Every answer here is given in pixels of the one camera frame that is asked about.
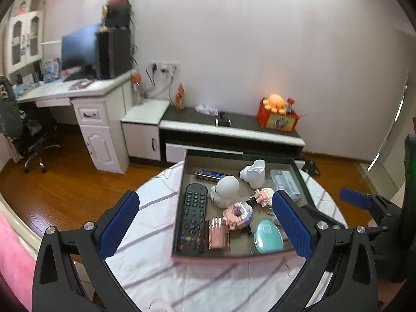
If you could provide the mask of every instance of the black remote control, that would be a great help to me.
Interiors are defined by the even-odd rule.
[[[192,183],[186,187],[178,237],[178,251],[181,255],[195,256],[205,247],[204,222],[207,194],[208,190],[202,184]]]

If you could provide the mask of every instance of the black countertop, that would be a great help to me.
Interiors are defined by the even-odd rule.
[[[236,113],[225,113],[225,115],[231,120],[232,128],[262,131],[265,133],[274,133],[277,135],[285,135],[300,138],[299,134],[296,131],[290,133],[286,131],[262,128],[256,116],[241,115]],[[163,120],[188,122],[194,124],[207,124],[214,126],[216,117],[198,113],[194,108],[191,107],[186,107],[185,109],[183,109],[183,111],[177,111],[174,106],[169,106],[162,117],[162,121]]]

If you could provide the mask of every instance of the white ceramic figurine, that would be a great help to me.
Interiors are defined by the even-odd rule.
[[[266,177],[266,165],[262,159],[255,160],[253,165],[246,166],[240,171],[240,178],[250,184],[251,189],[260,188]]]
[[[237,197],[240,183],[234,176],[221,178],[216,185],[211,188],[210,198],[218,207],[225,209],[230,205],[239,202]]]

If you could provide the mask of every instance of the round table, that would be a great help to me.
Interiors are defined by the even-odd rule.
[[[136,192],[140,209],[118,250],[106,262],[142,311],[268,312],[296,277],[305,259],[295,251],[273,260],[192,264],[171,259],[183,162],[165,169]],[[347,226],[331,196],[300,171],[315,206]],[[319,301],[326,272],[309,304]]]

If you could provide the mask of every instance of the chair leg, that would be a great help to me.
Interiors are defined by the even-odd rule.
[[[45,146],[42,150],[50,149],[50,148],[61,148],[60,144],[51,144],[49,146]]]
[[[30,155],[29,157],[28,157],[28,159],[26,159],[26,162],[24,163],[24,173],[28,173],[29,172],[29,169],[28,169],[28,165],[29,165],[29,162],[34,158],[34,157],[36,157],[36,156],[38,156],[39,154],[36,152],[36,153],[33,153],[32,155]]]
[[[40,157],[40,155],[39,155],[39,167],[42,173],[46,172],[45,164],[43,164],[43,160],[42,160],[42,157]]]

